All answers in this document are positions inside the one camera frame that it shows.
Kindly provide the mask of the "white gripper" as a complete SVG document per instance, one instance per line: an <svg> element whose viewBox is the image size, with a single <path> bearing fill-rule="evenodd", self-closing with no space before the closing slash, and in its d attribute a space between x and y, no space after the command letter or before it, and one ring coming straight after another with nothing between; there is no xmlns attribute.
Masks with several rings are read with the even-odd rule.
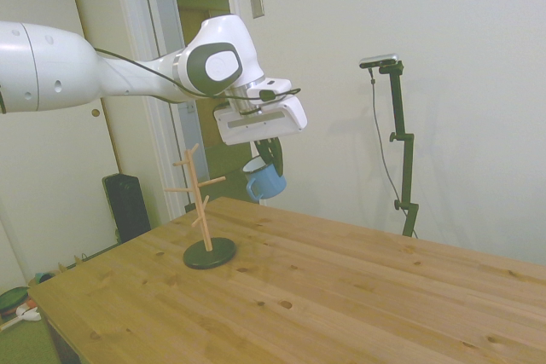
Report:
<svg viewBox="0 0 546 364"><path fill-rule="evenodd" d="M282 145L278 137L298 133L308 124L296 96L261 107L251 115L242 115L228 107L217 110L214 118L225 144L255 141L259 157L266 164L272 163L278 176L283 176Z"/></svg>

